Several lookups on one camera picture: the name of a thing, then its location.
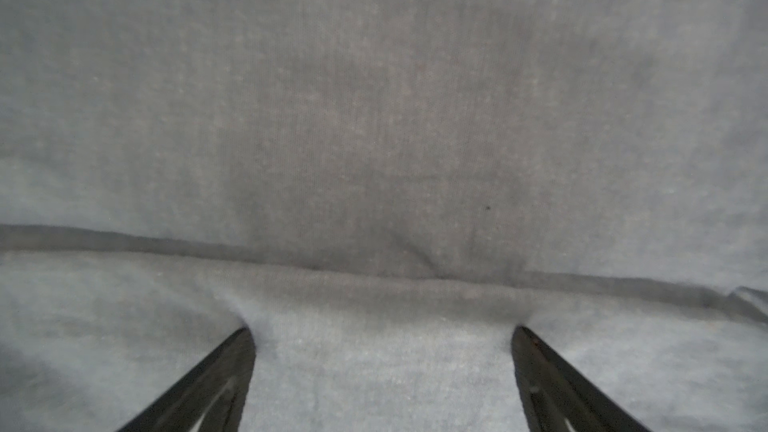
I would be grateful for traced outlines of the grey long sleeve shirt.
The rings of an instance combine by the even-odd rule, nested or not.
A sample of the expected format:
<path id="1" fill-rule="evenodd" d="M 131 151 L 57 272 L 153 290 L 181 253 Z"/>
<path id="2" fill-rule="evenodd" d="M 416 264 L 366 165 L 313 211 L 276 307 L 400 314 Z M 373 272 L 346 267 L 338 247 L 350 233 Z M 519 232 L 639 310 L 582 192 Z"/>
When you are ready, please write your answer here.
<path id="1" fill-rule="evenodd" d="M 767 427 L 767 0 L 1 0 L 1 427 L 523 431 L 534 330 Z"/>

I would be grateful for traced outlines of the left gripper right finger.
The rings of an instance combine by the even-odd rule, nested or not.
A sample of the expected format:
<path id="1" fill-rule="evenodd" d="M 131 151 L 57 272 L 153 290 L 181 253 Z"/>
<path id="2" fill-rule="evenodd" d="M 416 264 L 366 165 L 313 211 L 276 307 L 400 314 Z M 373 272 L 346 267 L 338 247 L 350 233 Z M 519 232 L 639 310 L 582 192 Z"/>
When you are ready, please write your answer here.
<path id="1" fill-rule="evenodd" d="M 511 355 L 531 431 L 649 431 L 528 327 L 515 327 Z"/>

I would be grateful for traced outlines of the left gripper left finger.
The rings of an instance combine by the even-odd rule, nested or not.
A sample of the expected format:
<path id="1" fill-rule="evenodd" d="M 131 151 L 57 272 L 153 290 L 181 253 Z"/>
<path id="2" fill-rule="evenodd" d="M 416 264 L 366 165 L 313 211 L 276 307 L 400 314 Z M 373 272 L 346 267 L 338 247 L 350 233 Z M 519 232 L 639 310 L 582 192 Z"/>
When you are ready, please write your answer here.
<path id="1" fill-rule="evenodd" d="M 242 327 L 121 430 L 238 431 L 255 360 L 252 332 Z"/>

